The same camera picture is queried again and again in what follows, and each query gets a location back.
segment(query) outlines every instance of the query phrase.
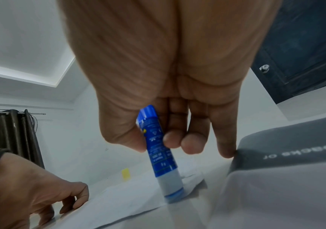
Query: white paper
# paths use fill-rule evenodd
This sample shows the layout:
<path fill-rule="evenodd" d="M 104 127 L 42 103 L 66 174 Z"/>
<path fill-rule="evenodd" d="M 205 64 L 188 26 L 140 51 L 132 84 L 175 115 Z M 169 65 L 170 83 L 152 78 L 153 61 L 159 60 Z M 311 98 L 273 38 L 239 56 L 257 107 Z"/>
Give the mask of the white paper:
<path fill-rule="evenodd" d="M 184 184 L 185 197 L 203 181 L 203 174 L 196 169 L 193 160 L 177 161 L 177 164 Z M 148 171 L 105 189 L 52 228 L 95 229 L 166 204 L 153 171 Z"/>

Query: yellow sticky note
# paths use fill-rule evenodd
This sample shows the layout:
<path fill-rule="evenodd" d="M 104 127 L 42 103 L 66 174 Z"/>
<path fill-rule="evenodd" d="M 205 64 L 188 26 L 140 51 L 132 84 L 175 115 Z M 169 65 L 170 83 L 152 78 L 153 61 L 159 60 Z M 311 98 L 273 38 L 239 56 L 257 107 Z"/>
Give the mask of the yellow sticky note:
<path fill-rule="evenodd" d="M 124 181 L 130 180 L 130 172 L 129 172 L 128 168 L 123 169 L 121 171 L 121 175 L 122 175 L 122 178 L 124 179 Z"/>

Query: glue stick label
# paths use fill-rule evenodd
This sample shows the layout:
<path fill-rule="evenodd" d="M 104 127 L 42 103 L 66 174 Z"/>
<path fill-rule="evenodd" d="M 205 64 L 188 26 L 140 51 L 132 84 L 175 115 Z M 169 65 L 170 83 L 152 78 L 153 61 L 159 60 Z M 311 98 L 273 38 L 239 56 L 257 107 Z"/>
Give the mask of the glue stick label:
<path fill-rule="evenodd" d="M 148 118 L 140 122 L 140 128 L 147 142 L 147 150 L 155 177 L 164 175 L 178 166 L 169 148 L 164 146 L 164 133 L 157 118 Z"/>

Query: silver door knob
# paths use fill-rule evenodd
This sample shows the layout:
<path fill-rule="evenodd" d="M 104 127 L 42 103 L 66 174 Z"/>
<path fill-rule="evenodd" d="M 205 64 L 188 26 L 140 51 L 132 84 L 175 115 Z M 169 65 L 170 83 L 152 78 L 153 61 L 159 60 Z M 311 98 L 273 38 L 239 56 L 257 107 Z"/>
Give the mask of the silver door knob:
<path fill-rule="evenodd" d="M 269 65 L 262 65 L 262 66 L 260 67 L 260 70 L 261 70 L 261 72 L 262 72 L 263 74 L 267 73 L 268 70 L 269 70 Z"/>

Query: curtain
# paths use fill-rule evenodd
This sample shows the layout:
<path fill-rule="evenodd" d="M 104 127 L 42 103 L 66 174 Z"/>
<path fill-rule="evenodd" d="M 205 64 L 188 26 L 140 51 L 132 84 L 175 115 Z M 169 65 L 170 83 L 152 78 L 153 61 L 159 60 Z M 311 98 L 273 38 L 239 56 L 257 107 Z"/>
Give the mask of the curtain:
<path fill-rule="evenodd" d="M 35 134 L 35 123 L 27 110 L 6 110 L 0 113 L 0 148 L 9 149 L 44 168 Z"/>

